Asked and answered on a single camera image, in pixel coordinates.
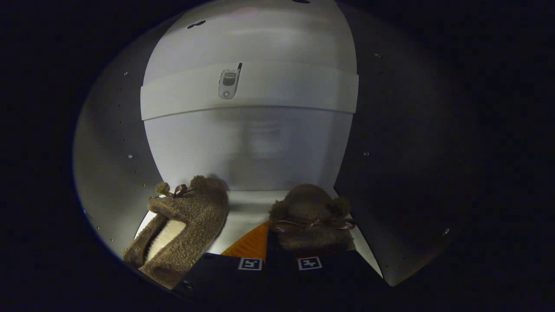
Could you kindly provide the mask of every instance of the fuzzy fabric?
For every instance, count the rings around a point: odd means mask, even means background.
[[[124,251],[123,260],[168,289],[173,289],[205,248],[218,236],[229,212],[225,185],[212,178],[196,176],[190,183],[194,190],[183,197],[155,197],[148,209],[157,215]],[[152,240],[168,220],[185,223],[184,229],[145,261]]]
[[[303,220],[316,218],[344,218],[350,206],[346,198],[334,200],[320,187],[301,184],[289,191],[283,201],[276,201],[270,210],[270,229],[278,220],[288,217]],[[328,255],[354,250],[355,244],[349,230],[329,227],[300,227],[281,224],[285,229],[280,233],[279,243],[283,249],[298,255]]]

